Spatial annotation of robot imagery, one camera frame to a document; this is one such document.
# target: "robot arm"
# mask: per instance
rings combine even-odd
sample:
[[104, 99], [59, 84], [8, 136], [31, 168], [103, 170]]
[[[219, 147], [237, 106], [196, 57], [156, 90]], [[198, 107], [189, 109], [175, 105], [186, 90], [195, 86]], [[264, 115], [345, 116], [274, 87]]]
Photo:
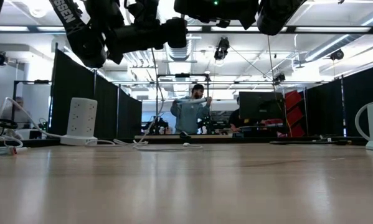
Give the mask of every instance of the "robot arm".
[[81, 20], [82, 12], [73, 0], [49, 1], [65, 27], [73, 52], [91, 68], [102, 67], [107, 58], [120, 64], [124, 53], [162, 49], [166, 42], [171, 47], [186, 46], [185, 20], [174, 18], [160, 24], [156, 19], [157, 0], [136, 0], [129, 6], [125, 0], [125, 7], [135, 17], [129, 26], [124, 25], [119, 0], [85, 0], [91, 17], [88, 24]]
[[85, 66], [100, 68], [106, 62], [102, 33], [96, 32], [81, 20], [82, 11], [73, 0], [49, 0], [62, 21], [73, 52]]

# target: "table surface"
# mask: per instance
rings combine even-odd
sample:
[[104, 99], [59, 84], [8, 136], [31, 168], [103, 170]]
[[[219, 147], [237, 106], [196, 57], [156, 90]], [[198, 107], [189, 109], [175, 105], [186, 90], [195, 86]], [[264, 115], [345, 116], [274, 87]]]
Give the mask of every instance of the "table surface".
[[31, 149], [0, 157], [3, 223], [373, 223], [373, 151]]

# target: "person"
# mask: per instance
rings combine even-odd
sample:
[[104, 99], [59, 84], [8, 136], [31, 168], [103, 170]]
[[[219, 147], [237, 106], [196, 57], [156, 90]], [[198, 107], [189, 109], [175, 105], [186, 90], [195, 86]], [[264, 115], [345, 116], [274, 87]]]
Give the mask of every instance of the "person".
[[[19, 104], [21, 107], [24, 106], [24, 99], [21, 96], [17, 96], [15, 99], [16, 103]], [[12, 106], [8, 106], [4, 109], [2, 113], [3, 119], [12, 119]], [[29, 117], [21, 111], [18, 107], [14, 106], [14, 122], [17, 123], [19, 129], [22, 128], [30, 128], [30, 119]]]
[[[237, 97], [236, 101], [237, 101], [237, 104], [240, 105], [239, 97]], [[233, 132], [235, 133], [240, 132], [239, 127], [242, 127], [245, 124], [245, 122], [248, 122], [248, 121], [246, 121], [245, 119], [240, 119], [240, 108], [233, 111], [232, 114], [230, 114], [229, 124]]]
[[[182, 99], [196, 100], [201, 99], [203, 95], [204, 86], [196, 84], [192, 89], [192, 95]], [[175, 133], [179, 134], [184, 131], [187, 134], [197, 134], [197, 119], [202, 119], [209, 115], [211, 102], [211, 97], [207, 98], [207, 104], [205, 106], [201, 103], [179, 105], [177, 100], [174, 100], [171, 106], [171, 114], [176, 117]]]

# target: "ceiling camera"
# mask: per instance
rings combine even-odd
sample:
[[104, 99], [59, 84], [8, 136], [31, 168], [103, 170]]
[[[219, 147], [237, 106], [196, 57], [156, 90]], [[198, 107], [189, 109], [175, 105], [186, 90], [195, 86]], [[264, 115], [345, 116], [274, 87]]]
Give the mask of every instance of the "ceiling camera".
[[7, 65], [8, 59], [6, 57], [6, 52], [0, 52], [0, 66]]

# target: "black curtain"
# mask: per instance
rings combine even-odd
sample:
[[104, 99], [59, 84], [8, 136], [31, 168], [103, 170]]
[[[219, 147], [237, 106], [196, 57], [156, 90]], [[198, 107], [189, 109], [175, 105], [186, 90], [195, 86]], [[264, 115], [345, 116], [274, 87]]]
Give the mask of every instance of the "black curtain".
[[[348, 136], [361, 136], [355, 128], [355, 115], [367, 103], [373, 102], [373, 68], [344, 78], [344, 102]], [[362, 130], [369, 134], [367, 111], [359, 122]]]
[[319, 134], [343, 136], [341, 90], [341, 80], [336, 80], [306, 91], [310, 136]]
[[94, 73], [56, 50], [52, 73], [51, 117], [49, 133], [67, 132], [68, 114], [73, 97], [94, 99]]
[[133, 139], [141, 133], [142, 102], [119, 89], [117, 138]]
[[95, 123], [96, 138], [116, 138], [117, 134], [117, 96], [118, 87], [97, 75], [95, 100], [98, 101]]

